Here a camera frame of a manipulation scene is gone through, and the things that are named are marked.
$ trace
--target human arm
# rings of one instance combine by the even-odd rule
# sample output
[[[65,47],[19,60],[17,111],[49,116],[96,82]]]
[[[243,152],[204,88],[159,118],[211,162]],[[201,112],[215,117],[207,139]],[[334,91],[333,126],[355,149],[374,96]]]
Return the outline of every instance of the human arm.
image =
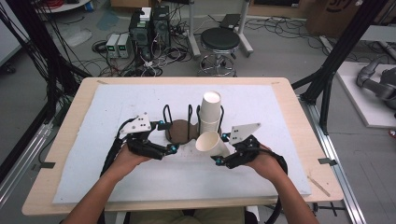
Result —
[[[149,158],[137,156],[122,146],[119,155],[108,170],[98,179],[88,193],[81,199],[62,224],[96,223],[117,183],[141,162]]]
[[[253,168],[274,185],[289,224],[318,223],[303,197],[275,158],[262,152],[254,161],[247,163],[247,166]]]

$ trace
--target table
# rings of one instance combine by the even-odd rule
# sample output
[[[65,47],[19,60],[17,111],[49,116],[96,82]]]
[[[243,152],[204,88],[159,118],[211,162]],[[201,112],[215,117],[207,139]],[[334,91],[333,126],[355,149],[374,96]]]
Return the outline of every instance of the table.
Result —
[[[49,151],[46,161],[56,162],[53,169],[42,169],[26,199],[22,212],[27,216],[59,215],[69,213],[74,204],[52,204],[53,196],[61,179],[65,160],[74,145],[77,132],[90,102],[99,85],[271,85],[290,130],[292,141],[308,175],[312,194],[304,197],[306,202],[341,201],[343,192],[328,164],[320,164],[318,159],[325,155],[312,128],[297,100],[289,82],[281,77],[88,77],[78,90],[62,127]],[[203,208],[270,204],[276,199],[223,199],[166,202],[108,203],[107,211],[139,211],[178,208]]]

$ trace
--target person's left hand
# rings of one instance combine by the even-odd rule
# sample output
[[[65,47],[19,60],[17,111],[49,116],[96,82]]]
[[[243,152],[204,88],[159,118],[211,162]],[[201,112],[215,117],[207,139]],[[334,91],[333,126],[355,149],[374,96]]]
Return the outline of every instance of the person's left hand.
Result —
[[[149,161],[150,158],[138,156],[128,149],[128,146],[124,144],[121,147],[119,154],[113,161],[111,166],[105,172],[105,175],[110,175],[112,178],[120,181],[126,175],[132,172],[132,170],[144,161]]]

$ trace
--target forearm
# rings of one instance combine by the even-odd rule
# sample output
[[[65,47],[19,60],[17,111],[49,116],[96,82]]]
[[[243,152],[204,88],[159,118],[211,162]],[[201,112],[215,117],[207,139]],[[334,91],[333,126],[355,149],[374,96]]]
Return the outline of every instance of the forearm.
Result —
[[[289,224],[318,223],[318,220],[288,176],[282,175],[280,178],[274,180],[273,184],[279,194],[283,211]]]
[[[96,223],[118,180],[104,174],[67,216],[63,224]]]

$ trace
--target person's left arm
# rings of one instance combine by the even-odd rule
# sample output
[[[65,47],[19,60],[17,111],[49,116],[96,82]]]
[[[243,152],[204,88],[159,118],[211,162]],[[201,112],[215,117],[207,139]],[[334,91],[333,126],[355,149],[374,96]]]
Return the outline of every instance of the person's left arm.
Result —
[[[81,199],[62,224],[96,223],[117,183],[131,173],[138,164],[148,160],[149,158],[130,152],[125,144],[108,170]]]

